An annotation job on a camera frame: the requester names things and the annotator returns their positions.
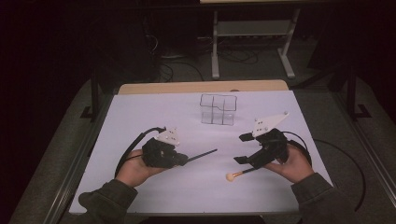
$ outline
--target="right hand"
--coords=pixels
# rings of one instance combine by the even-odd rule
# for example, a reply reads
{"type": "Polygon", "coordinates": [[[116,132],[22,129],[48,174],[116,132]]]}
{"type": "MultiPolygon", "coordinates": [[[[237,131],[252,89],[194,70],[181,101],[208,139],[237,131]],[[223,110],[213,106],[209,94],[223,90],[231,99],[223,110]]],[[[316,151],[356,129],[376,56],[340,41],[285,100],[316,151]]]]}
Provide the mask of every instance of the right hand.
{"type": "Polygon", "coordinates": [[[152,175],[159,174],[160,172],[167,170],[165,168],[149,167],[147,166],[140,155],[142,155],[142,149],[136,149],[129,153],[128,158],[137,156],[131,160],[127,160],[120,168],[116,179],[128,185],[131,188],[143,184],[152,175]]]}
{"type": "Polygon", "coordinates": [[[292,183],[298,183],[314,173],[304,154],[297,147],[288,144],[289,158],[280,164],[270,162],[263,167],[282,175],[292,183]]]}

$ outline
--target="transparent cube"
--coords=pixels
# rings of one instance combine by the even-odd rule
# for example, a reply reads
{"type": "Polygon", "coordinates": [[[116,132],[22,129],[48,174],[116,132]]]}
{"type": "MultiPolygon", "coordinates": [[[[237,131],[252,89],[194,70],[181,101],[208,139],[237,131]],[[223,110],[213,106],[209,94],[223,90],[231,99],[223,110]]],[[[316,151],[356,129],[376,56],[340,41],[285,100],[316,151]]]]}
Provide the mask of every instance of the transparent cube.
{"type": "Polygon", "coordinates": [[[233,125],[236,112],[236,96],[202,94],[202,123],[233,125]]]}

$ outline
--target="sleeve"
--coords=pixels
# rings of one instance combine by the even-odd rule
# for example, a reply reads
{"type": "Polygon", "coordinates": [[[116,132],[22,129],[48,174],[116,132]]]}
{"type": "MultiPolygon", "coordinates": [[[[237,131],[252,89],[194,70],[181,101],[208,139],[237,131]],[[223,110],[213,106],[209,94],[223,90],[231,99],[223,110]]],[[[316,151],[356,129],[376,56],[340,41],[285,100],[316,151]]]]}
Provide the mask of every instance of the sleeve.
{"type": "Polygon", "coordinates": [[[291,186],[304,224],[358,223],[347,197],[320,174],[313,174],[291,186]]]}
{"type": "Polygon", "coordinates": [[[79,203],[87,212],[79,215],[73,223],[123,224],[126,211],[137,195],[137,191],[113,179],[100,189],[82,193],[79,203]]]}

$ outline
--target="white table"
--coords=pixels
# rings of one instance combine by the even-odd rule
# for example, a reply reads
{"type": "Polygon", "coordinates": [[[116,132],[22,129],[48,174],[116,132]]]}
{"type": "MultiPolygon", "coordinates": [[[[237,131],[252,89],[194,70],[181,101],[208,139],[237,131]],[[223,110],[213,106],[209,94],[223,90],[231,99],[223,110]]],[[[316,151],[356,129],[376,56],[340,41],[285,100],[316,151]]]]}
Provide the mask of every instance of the white table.
{"type": "MultiPolygon", "coordinates": [[[[214,148],[218,151],[151,177],[136,188],[139,194],[128,213],[199,216],[296,212],[298,204],[290,182],[275,173],[260,169],[237,177],[233,183],[225,179],[227,173],[250,168],[248,164],[238,164],[233,157],[250,156],[260,149],[258,142],[244,143],[238,136],[252,131],[254,119],[284,111],[290,115],[277,128],[299,134],[308,145],[314,170],[331,182],[292,91],[216,94],[237,97],[234,126],[201,123],[202,92],[115,96],[69,211],[85,212],[78,196],[100,188],[114,177],[120,156],[140,133],[166,126],[177,127],[180,146],[176,150],[180,153],[193,157],[214,148]]],[[[147,135],[136,148],[141,148],[155,134],[147,135]]],[[[300,142],[293,135],[287,137],[300,142]]]]}

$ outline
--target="black wire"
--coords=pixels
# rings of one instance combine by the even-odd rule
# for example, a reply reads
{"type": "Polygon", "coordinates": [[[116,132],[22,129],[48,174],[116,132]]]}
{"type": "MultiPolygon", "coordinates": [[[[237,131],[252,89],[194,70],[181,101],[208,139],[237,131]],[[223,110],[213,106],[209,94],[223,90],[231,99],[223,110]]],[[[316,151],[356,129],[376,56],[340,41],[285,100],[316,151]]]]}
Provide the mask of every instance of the black wire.
{"type": "Polygon", "coordinates": [[[163,75],[161,74],[161,72],[164,73],[164,74],[166,74],[166,75],[168,75],[168,78],[165,78],[165,77],[163,78],[163,79],[164,79],[164,82],[173,81],[174,71],[173,71],[173,69],[172,69],[171,66],[166,65],[166,64],[163,64],[163,63],[160,64],[160,79],[159,79],[159,82],[161,82],[161,78],[163,77],[163,75]],[[163,70],[161,69],[161,66],[167,67],[167,68],[170,70],[170,73],[166,73],[165,71],[163,71],[163,70]]]}
{"type": "Polygon", "coordinates": [[[291,132],[282,132],[282,133],[290,133],[293,134],[294,136],[300,138],[300,140],[303,142],[304,146],[305,146],[305,150],[308,151],[308,146],[306,145],[305,141],[303,140],[302,137],[300,137],[297,133],[291,133],[291,132]]]}
{"type": "Polygon", "coordinates": [[[362,193],[361,193],[361,198],[359,199],[358,204],[355,207],[355,212],[358,211],[361,208],[361,205],[363,204],[363,200],[366,194],[366,178],[364,176],[363,170],[361,169],[361,167],[358,165],[358,163],[353,159],[353,157],[351,155],[349,155],[348,153],[346,153],[343,149],[341,149],[340,147],[330,143],[330,142],[326,142],[324,140],[320,140],[320,139],[315,139],[314,141],[323,143],[323,144],[327,144],[331,147],[334,147],[336,149],[338,149],[340,152],[344,153],[344,155],[346,155],[347,157],[349,157],[353,163],[355,163],[356,167],[358,168],[359,172],[361,173],[361,182],[362,182],[362,193]]]}
{"type": "Polygon", "coordinates": [[[251,51],[252,55],[250,55],[248,53],[248,51],[246,51],[246,50],[241,50],[240,52],[245,53],[247,55],[247,57],[244,58],[244,59],[240,59],[240,58],[236,57],[235,55],[233,55],[233,53],[226,53],[226,52],[223,52],[223,51],[218,51],[218,55],[222,59],[230,61],[230,62],[233,62],[233,63],[255,64],[255,63],[257,63],[259,61],[259,55],[257,53],[255,53],[254,51],[251,51]],[[255,60],[253,62],[251,62],[251,63],[247,63],[247,61],[252,59],[252,58],[254,58],[255,60]]]}
{"type": "Polygon", "coordinates": [[[193,66],[192,64],[189,63],[182,63],[182,62],[164,62],[164,63],[179,63],[179,64],[186,64],[188,66],[190,66],[191,68],[195,69],[195,71],[197,71],[198,75],[201,78],[201,81],[205,81],[204,77],[202,76],[201,72],[198,70],[198,68],[196,68],[195,66],[193,66]]]}
{"type": "Polygon", "coordinates": [[[117,164],[117,168],[116,168],[116,172],[114,174],[114,176],[117,176],[117,174],[119,173],[119,170],[121,168],[121,166],[125,163],[125,161],[129,160],[127,159],[127,156],[129,155],[129,153],[131,153],[132,150],[134,150],[134,148],[137,146],[137,144],[139,144],[139,142],[148,134],[151,133],[153,131],[157,131],[158,133],[164,132],[166,131],[166,128],[151,128],[148,129],[147,131],[139,134],[139,136],[136,137],[136,139],[132,142],[132,144],[125,150],[125,152],[122,154],[119,163],[117,164]]]}

